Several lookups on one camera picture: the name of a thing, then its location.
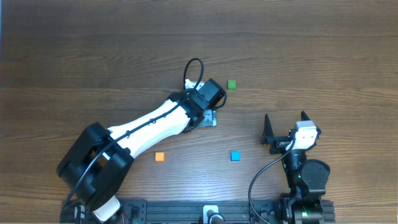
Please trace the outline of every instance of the blue block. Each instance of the blue block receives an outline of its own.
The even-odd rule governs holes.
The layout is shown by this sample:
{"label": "blue block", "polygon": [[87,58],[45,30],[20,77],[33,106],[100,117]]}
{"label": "blue block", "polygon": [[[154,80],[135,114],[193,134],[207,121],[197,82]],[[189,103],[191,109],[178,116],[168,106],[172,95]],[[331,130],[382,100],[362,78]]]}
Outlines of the blue block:
{"label": "blue block", "polygon": [[240,161],[241,152],[231,152],[231,161]]}

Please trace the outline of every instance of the small cube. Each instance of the small cube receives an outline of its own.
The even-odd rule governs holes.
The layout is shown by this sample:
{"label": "small cube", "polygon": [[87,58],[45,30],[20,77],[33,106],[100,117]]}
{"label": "small cube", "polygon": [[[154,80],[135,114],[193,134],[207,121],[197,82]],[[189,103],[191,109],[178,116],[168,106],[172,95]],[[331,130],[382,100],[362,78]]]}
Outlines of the small cube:
{"label": "small cube", "polygon": [[236,80],[228,80],[228,90],[236,90]]}
{"label": "small cube", "polygon": [[155,161],[156,162],[164,162],[164,152],[156,152],[155,153]]}
{"label": "small cube", "polygon": [[240,161],[241,152],[231,152],[231,161]]}

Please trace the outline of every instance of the wooden surface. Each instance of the wooden surface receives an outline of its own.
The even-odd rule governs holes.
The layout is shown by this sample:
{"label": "wooden surface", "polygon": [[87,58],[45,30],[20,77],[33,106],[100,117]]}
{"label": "wooden surface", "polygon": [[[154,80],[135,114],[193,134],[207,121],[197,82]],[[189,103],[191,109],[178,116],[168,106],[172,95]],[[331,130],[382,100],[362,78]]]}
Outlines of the wooden surface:
{"label": "wooden surface", "polygon": [[[147,150],[118,197],[247,200],[276,158],[259,143],[264,115],[285,135],[305,110],[323,132],[308,155],[331,167],[336,219],[397,221],[395,0],[3,0],[1,25],[0,222],[57,222],[70,189],[55,168],[81,131],[156,109],[192,57],[205,80],[237,81],[219,126]],[[278,164],[253,197],[282,192]]]}

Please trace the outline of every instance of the wood grain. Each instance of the wood grain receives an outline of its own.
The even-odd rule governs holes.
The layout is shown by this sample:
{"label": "wood grain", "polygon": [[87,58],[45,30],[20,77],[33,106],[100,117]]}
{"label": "wood grain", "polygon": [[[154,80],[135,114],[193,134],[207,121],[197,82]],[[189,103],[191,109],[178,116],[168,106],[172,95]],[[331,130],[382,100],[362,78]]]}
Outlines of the wood grain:
{"label": "wood grain", "polygon": [[[137,158],[118,197],[247,200],[275,159],[259,144],[264,115],[284,135],[305,110],[323,131],[308,155],[331,167],[336,219],[397,221],[397,1],[4,0],[1,28],[0,222],[57,222],[69,189],[55,168],[80,132],[157,108],[192,57],[238,90],[218,127]],[[253,196],[286,191],[277,165]]]}

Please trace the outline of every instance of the robotic arm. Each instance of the robotic arm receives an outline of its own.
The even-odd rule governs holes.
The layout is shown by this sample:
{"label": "robotic arm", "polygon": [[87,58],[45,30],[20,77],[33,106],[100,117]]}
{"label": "robotic arm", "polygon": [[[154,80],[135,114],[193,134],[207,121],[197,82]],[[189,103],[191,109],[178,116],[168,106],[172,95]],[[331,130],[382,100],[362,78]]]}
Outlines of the robotic arm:
{"label": "robotic arm", "polygon": [[199,80],[194,88],[172,93],[161,107],[130,123],[108,129],[99,123],[89,125],[57,167],[59,177],[73,189],[64,208],[76,193],[100,223],[118,220],[121,204],[114,195],[134,159],[159,141],[198,127],[204,111],[221,107],[216,104],[222,98],[221,106],[226,92],[217,82],[209,79],[203,85]]}

